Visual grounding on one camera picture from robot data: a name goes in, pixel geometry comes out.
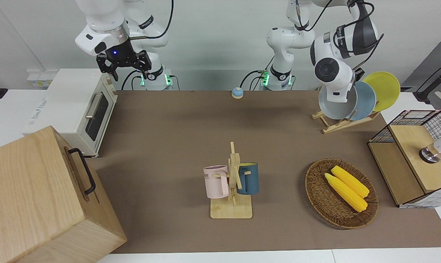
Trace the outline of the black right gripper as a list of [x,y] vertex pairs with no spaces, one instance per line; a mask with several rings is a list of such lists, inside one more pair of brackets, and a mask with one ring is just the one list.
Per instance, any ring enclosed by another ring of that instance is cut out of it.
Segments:
[[130,40],[113,46],[96,57],[101,72],[109,73],[115,81],[119,80],[118,67],[132,67],[142,72],[143,79],[147,79],[151,70],[151,60],[146,50],[135,52]]

